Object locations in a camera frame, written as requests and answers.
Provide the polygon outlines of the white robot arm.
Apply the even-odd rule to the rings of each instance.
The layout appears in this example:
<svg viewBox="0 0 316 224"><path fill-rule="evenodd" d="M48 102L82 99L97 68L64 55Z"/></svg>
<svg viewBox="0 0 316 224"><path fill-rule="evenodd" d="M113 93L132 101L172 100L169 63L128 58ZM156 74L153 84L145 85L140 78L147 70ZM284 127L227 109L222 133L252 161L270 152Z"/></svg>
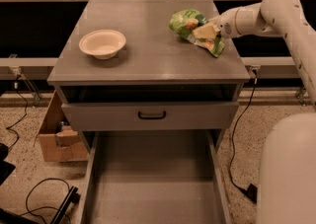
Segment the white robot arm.
<svg viewBox="0 0 316 224"><path fill-rule="evenodd" d="M316 103L316 32L300 0L262 0L229 9L193 30L196 38L281 37L289 56L264 65L270 78L299 78ZM290 115L262 150L256 224L316 224L316 112Z"/></svg>

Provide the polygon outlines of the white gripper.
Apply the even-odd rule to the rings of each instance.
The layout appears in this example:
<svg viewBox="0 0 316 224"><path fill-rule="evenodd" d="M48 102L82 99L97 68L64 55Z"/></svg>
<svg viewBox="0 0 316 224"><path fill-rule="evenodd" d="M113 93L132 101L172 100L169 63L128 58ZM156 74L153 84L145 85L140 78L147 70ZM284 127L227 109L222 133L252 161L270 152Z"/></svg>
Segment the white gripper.
<svg viewBox="0 0 316 224"><path fill-rule="evenodd" d="M193 30L195 38L213 39L215 37L238 37L236 29L236 14L238 10L233 8L223 12L221 15L209 19L210 23Z"/></svg>

